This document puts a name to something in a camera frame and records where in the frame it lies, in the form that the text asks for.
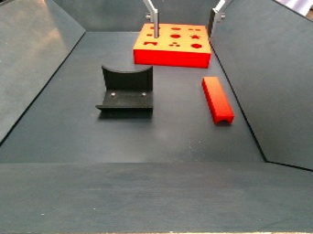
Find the black curved holder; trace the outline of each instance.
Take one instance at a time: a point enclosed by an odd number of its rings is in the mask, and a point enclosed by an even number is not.
[[[104,66],[108,87],[102,111],[153,110],[153,66],[141,71],[117,71]]]

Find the red block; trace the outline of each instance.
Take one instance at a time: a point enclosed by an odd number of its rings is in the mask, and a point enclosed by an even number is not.
[[[136,64],[208,68],[211,45],[205,26],[145,24],[134,45]]]
[[[203,87],[211,107],[213,122],[216,124],[221,121],[232,123],[236,115],[219,77],[204,77]]]

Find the red shape sorter block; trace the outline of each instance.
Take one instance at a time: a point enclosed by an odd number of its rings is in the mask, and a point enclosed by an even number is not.
[[[211,45],[205,26],[145,24],[134,45],[136,64],[208,68]]]
[[[204,77],[203,87],[211,107],[213,122],[216,124],[221,121],[232,123],[236,115],[220,79],[217,77]]]

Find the light gray wall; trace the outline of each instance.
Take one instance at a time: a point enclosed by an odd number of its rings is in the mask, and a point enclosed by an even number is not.
[[[140,31],[149,22],[142,0],[54,0],[87,31]],[[152,0],[161,23],[207,25],[220,0]]]
[[[0,5],[0,142],[83,34],[51,0]]]
[[[271,162],[313,169],[313,22],[272,0],[235,0],[213,47]]]

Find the silver bracket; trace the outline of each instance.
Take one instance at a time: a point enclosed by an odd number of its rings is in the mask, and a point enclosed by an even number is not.
[[[154,23],[154,38],[160,37],[160,11],[156,9],[150,0],[144,0],[146,7],[149,9],[149,13],[146,14],[146,19]]]
[[[225,10],[233,0],[221,0],[219,5],[211,11],[211,20],[208,26],[209,37],[213,37],[213,33],[217,27],[217,24],[225,19]]]

